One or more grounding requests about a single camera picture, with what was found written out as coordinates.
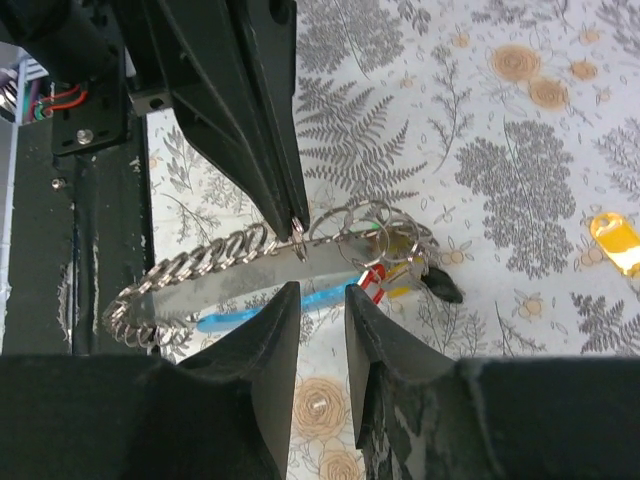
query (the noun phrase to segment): chain of key rings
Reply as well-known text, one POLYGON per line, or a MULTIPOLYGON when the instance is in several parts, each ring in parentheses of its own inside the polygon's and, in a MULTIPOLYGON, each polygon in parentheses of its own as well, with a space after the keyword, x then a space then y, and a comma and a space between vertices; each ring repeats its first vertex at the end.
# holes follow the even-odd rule
POLYGON ((216 238, 208 245, 198 246, 190 252, 182 252, 172 259, 161 261, 140 281, 118 294, 102 316, 104 325, 118 342, 129 347, 151 349, 177 346, 188 340, 197 323, 197 316, 165 316, 131 322, 128 314, 136 300, 147 293, 157 292, 187 280, 196 280, 234 266, 249 264, 267 255, 277 256, 291 246, 300 261, 305 262, 309 250, 319 245, 337 243, 339 246, 340 243, 349 240, 375 239, 378 254, 371 261, 347 259, 360 271, 383 261, 399 264, 414 262, 418 258, 422 260, 423 271, 426 271, 429 260, 435 258, 439 247, 431 230, 417 223, 409 214, 379 200, 366 200, 352 206, 333 208, 318 217, 306 235, 297 218, 293 219, 292 224, 293 234, 290 242, 281 242, 274 238, 265 223, 254 223, 245 230, 235 231, 225 238, 216 238), (352 231, 354 226, 363 222, 373 224, 375 228, 352 231), (318 237, 323 226, 339 228, 333 235, 318 237), (389 252, 394 234, 405 237, 406 243, 410 245, 406 252, 394 252, 393 255, 389 252))

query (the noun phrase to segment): keychain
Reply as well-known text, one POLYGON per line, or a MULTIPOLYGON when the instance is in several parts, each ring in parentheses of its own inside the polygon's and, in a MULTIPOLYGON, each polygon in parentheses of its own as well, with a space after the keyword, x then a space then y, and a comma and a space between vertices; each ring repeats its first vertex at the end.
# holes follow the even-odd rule
POLYGON ((618 213, 602 213, 591 222, 591 235, 623 275, 640 272, 640 235, 618 213))

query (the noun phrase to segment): black key fob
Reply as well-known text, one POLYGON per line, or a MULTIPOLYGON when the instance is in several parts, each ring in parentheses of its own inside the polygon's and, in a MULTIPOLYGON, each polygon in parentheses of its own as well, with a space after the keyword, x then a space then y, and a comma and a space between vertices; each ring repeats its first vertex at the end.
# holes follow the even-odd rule
POLYGON ((429 273, 420 277, 422 283, 440 300, 447 303, 462 303, 464 297, 448 273, 429 266, 429 273))

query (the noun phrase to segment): red wire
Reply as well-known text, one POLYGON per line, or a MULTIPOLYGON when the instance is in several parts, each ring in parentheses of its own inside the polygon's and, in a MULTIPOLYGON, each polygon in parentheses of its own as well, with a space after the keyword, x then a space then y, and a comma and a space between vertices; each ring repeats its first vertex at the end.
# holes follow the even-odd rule
POLYGON ((50 107, 45 108, 44 114, 49 115, 51 114, 51 112, 56 110, 68 110, 69 108, 77 107, 78 105, 84 103, 88 95, 89 95, 89 92, 85 90, 73 102, 65 103, 63 105, 51 105, 50 107))
POLYGON ((69 95, 73 95, 74 93, 76 93, 78 90, 80 90, 80 84, 76 85, 71 90, 67 90, 66 92, 62 92, 57 95, 51 95, 50 97, 45 97, 40 100, 36 100, 31 104, 31 115, 34 115, 34 110, 39 103, 51 101, 51 100, 57 100, 58 98, 68 97, 69 95))

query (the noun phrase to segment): black bracket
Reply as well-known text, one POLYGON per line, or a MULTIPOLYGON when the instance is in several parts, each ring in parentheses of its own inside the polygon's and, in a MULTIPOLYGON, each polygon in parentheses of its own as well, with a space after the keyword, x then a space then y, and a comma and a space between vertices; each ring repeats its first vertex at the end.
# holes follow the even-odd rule
POLYGON ((51 151, 58 156, 98 151, 124 142, 127 136, 125 48, 115 17, 109 5, 98 2, 83 11, 107 39, 117 61, 100 78, 86 82, 84 103, 54 113, 51 151))

